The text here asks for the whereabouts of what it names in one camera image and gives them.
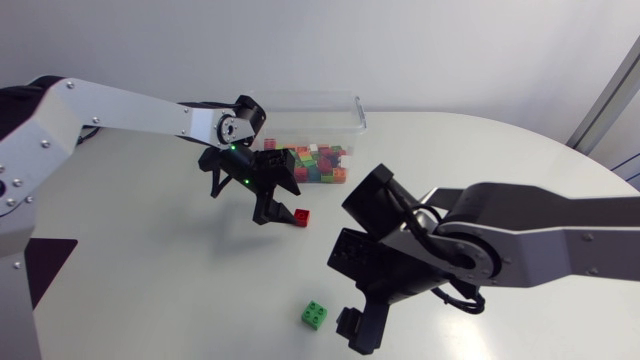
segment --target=metal frame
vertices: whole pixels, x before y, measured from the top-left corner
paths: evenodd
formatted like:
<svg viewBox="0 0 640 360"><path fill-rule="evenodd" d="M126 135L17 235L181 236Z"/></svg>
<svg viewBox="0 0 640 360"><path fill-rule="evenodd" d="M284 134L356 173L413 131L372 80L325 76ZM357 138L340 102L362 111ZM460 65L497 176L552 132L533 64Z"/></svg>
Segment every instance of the metal frame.
<svg viewBox="0 0 640 360"><path fill-rule="evenodd" d="M640 90L640 37L613 74L567 146L588 155Z"/></svg>

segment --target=toy block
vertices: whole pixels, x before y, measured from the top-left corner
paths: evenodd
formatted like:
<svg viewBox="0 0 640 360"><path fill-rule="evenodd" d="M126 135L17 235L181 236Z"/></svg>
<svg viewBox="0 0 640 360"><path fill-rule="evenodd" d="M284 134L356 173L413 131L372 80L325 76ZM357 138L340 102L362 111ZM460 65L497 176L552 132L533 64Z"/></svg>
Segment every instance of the toy block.
<svg viewBox="0 0 640 360"><path fill-rule="evenodd" d="M320 175L320 181L324 182L324 183L329 183L329 184L332 183L333 182L333 174L331 174L331 175L325 175L325 174Z"/></svg>
<svg viewBox="0 0 640 360"><path fill-rule="evenodd" d="M309 218L311 217L311 212L309 210L296 209L296 212L293 214L293 217L296 218L296 226L307 227L309 225Z"/></svg>
<svg viewBox="0 0 640 360"><path fill-rule="evenodd" d="M322 322L327 317L327 309L322 307L315 301L311 301L307 308L302 312L302 321L311 326L314 330L318 330Z"/></svg>
<svg viewBox="0 0 640 360"><path fill-rule="evenodd" d="M318 159L318 170L322 174L332 174L333 175L333 167L331 166L331 161L324 156L321 156Z"/></svg>
<svg viewBox="0 0 640 360"><path fill-rule="evenodd" d="M276 148L276 139L264 139L265 150L275 150L275 148Z"/></svg>
<svg viewBox="0 0 640 360"><path fill-rule="evenodd" d="M307 168L307 171L309 173L309 181L312 182L320 182L320 170L318 169L317 166L313 165L313 166L309 166Z"/></svg>
<svg viewBox="0 0 640 360"><path fill-rule="evenodd" d="M343 168L333 169L333 182L342 184L345 181L347 181L347 171Z"/></svg>
<svg viewBox="0 0 640 360"><path fill-rule="evenodd" d="M331 161L331 167L332 168L336 168L338 167L339 161L338 161L338 157L335 155L329 156L329 161Z"/></svg>
<svg viewBox="0 0 640 360"><path fill-rule="evenodd" d="M293 177L296 179L296 182L309 181L309 173L307 171L307 168L299 167L293 169Z"/></svg>
<svg viewBox="0 0 640 360"><path fill-rule="evenodd" d="M342 155L340 156L340 167L341 168L345 168L348 169L351 167L351 156L349 155Z"/></svg>

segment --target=white wall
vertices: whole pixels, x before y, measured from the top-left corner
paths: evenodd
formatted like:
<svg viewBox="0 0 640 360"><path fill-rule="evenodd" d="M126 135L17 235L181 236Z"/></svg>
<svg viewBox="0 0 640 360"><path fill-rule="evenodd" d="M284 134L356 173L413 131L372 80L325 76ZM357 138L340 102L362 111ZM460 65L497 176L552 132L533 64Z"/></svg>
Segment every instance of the white wall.
<svg viewBox="0 0 640 360"><path fill-rule="evenodd" d="M4 0L0 86L59 74L167 100L351 89L565 141L640 34L637 0Z"/></svg>

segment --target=robotic arm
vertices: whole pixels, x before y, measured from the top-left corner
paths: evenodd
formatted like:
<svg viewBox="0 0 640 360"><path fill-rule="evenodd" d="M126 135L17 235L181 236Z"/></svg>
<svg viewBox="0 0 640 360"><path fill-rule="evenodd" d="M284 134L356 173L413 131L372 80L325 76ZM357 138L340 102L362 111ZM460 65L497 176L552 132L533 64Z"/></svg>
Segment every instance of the robotic arm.
<svg viewBox="0 0 640 360"><path fill-rule="evenodd" d="M265 120L248 96L234 104L176 104L56 76L0 89L0 357L40 358L32 309L76 241L30 238L33 194L71 156L83 126L176 135L205 145L198 163L213 173L213 197L235 179L257 196L256 223L296 224L273 200L277 185L300 194L292 155L249 150ZM228 174L222 182L220 170Z"/></svg>
<svg viewBox="0 0 640 360"><path fill-rule="evenodd" d="M344 308L337 330L361 354L380 347L391 304L426 290L479 314L481 286L533 287L572 274L640 281L640 197L567 199L480 183L418 200L380 165L342 206L365 232L343 229L328 265L365 295L364 311ZM438 288L445 283L466 300Z"/></svg>

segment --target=orange cube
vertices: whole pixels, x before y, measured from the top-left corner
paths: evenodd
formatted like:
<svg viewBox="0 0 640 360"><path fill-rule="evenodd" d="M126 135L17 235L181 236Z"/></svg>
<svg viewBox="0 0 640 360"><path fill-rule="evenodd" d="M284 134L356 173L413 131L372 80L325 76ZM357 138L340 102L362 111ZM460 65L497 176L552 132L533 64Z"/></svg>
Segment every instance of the orange cube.
<svg viewBox="0 0 640 360"><path fill-rule="evenodd" d="M333 169L333 182L334 183L344 183L347 181L347 170L343 168L334 168Z"/></svg>

